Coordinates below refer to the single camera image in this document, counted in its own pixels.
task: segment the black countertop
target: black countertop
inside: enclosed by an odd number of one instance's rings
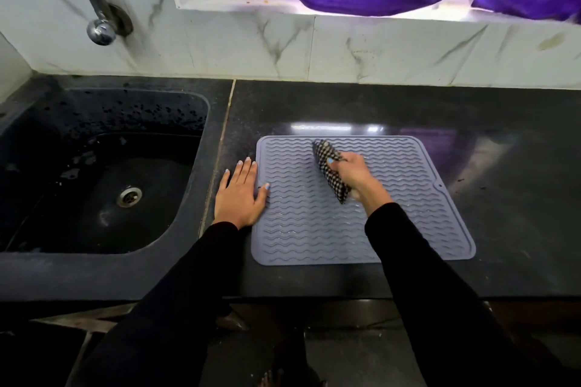
[[[474,238],[476,257],[449,263],[480,296],[579,296],[580,118],[576,91],[237,80],[217,172],[264,135],[413,135]],[[259,265],[248,232],[231,295],[391,293],[380,265]]]
[[[578,92],[238,80],[231,95],[230,80],[43,77],[18,98],[122,85],[195,93],[210,105],[176,220],[126,255],[0,253],[0,300],[141,298],[211,223],[224,169],[254,157],[258,139],[273,134],[419,138],[476,243],[474,259],[450,264],[480,296],[581,295]],[[250,230],[242,248],[230,298],[391,297],[380,265],[262,266],[251,257]]]

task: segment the black sleeve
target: black sleeve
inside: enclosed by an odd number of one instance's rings
[[[428,386],[494,385],[510,379],[524,385],[533,376],[533,365],[490,310],[398,204],[374,211],[365,230]]]
[[[229,222],[210,226],[116,325],[79,369],[73,386],[198,385],[225,283],[241,239]]]

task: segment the black sink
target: black sink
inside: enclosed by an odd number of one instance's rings
[[[120,254],[168,229],[208,106],[191,94],[52,90],[0,136],[0,251]]]

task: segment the white marble tile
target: white marble tile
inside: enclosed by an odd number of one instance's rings
[[[486,28],[468,22],[317,15],[309,80],[445,86]]]
[[[140,70],[148,75],[192,75],[184,17],[174,0],[124,2],[135,27],[132,35],[143,47],[143,53],[135,55]]]
[[[558,22],[491,24],[454,84],[581,89],[581,28]]]
[[[306,80],[314,17],[184,11],[194,71],[214,77]]]
[[[124,7],[123,0],[108,0]],[[101,47],[87,37],[88,0],[0,0],[0,31],[30,66],[45,73],[140,73],[133,37]]]
[[[0,33],[0,102],[18,89],[30,75],[28,63]]]

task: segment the checkered cloth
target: checkered cloth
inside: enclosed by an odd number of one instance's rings
[[[333,148],[329,141],[316,140],[313,141],[313,154],[315,160],[319,165],[319,169],[323,172],[325,179],[329,182],[330,187],[335,192],[335,196],[340,203],[345,203],[347,196],[351,191],[351,187],[345,184],[336,171],[330,169],[327,159],[331,158],[336,161],[343,161],[343,157],[337,150]]]

